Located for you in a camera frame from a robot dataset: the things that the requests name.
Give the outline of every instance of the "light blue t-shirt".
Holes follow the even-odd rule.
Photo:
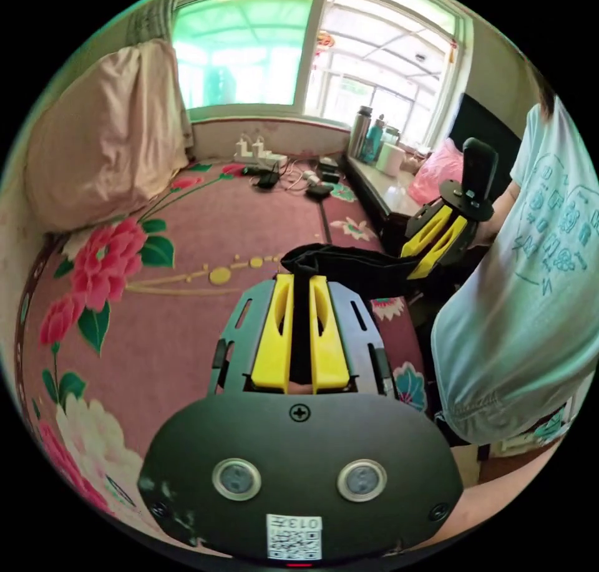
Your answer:
[[[519,197],[431,337],[443,419],[477,445],[560,408],[599,356],[599,181],[559,99],[549,122],[528,113],[512,178]]]

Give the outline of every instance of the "pink plastic bag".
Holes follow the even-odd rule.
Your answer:
[[[416,173],[407,192],[421,206],[439,197],[439,185],[447,179],[462,181],[464,155],[449,137],[433,152]]]

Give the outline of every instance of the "label sticker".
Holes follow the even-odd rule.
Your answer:
[[[268,557],[272,560],[322,560],[320,516],[266,515]]]

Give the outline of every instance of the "pink carpet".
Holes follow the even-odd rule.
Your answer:
[[[332,242],[380,250],[344,183],[324,202]],[[74,262],[61,244],[41,254],[17,330],[17,387],[32,431],[75,488],[172,542],[135,486],[152,437],[205,396],[241,292],[272,278],[288,250],[325,241],[319,206],[300,192],[259,193],[211,167],[183,172],[145,213],[96,231]],[[403,398],[426,410],[405,302],[381,296],[373,306]]]

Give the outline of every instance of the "hair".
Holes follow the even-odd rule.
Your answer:
[[[541,114],[546,121],[549,121],[553,117],[553,110],[555,109],[555,91],[533,64],[530,65],[530,73],[537,86]]]

